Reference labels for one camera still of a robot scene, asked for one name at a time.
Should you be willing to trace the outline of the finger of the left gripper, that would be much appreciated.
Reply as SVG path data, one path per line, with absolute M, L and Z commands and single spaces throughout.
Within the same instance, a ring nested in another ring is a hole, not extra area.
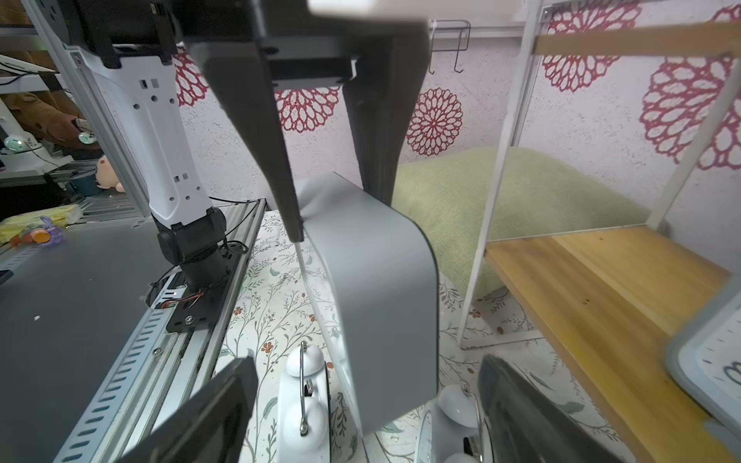
M 356 76 L 343 85 L 353 145 L 364 190 L 389 206 L 428 70 L 428 25 L 359 38 L 356 55 Z
M 252 42 L 193 42 L 186 48 L 266 178 L 289 240 L 304 240 L 293 172 L 268 62 Z

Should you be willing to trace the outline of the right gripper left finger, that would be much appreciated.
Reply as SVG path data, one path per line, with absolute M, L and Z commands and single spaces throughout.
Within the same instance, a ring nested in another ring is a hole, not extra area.
M 237 358 L 122 462 L 237 462 L 259 380 L 254 359 Z

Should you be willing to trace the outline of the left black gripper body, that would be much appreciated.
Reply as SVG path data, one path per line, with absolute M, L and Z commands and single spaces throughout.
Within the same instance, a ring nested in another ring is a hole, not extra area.
M 74 43 L 108 69 L 134 56 L 170 64 L 179 46 L 252 49 L 278 90 L 418 90 L 430 54 L 420 20 L 322 17 L 306 1 L 77 1 Z

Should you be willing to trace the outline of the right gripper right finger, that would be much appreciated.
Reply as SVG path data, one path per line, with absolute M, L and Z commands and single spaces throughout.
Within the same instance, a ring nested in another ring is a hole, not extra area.
M 505 360 L 482 358 L 478 389 L 496 462 L 617 462 Z

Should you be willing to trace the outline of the wooden white-framed two-tier shelf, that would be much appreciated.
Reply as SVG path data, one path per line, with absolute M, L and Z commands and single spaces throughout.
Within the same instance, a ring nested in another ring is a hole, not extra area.
M 671 379 L 670 339 L 698 318 L 729 274 L 659 226 L 740 89 L 734 69 L 690 150 L 642 225 L 490 240 L 515 126 L 536 56 L 738 58 L 738 21 L 548 35 L 529 5 L 490 181 L 475 264 L 488 262 L 600 412 L 642 462 L 731 462 L 719 414 Z

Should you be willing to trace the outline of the grey square alarm clock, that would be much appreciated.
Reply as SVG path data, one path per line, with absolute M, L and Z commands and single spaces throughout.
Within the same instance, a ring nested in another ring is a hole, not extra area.
M 740 456 L 740 277 L 711 299 L 670 341 L 673 380 L 711 418 L 705 429 Z

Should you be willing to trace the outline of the grey square clock face-down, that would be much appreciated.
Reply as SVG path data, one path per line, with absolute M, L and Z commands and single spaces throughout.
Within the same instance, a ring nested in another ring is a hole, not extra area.
M 335 174 L 296 185 L 296 252 L 345 403 L 361 434 L 434 399 L 439 299 L 422 230 Z

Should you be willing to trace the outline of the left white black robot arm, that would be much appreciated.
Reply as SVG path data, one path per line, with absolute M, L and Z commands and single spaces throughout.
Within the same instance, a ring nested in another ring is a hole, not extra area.
M 399 155 L 428 69 L 430 25 L 387 2 L 336 13 L 307 1 L 37 1 L 111 98 L 144 178 L 158 241 L 194 287 L 227 274 L 224 215 L 196 172 L 179 113 L 184 47 L 252 154 L 289 239 L 303 225 L 276 95 L 340 85 L 364 190 L 393 197 Z

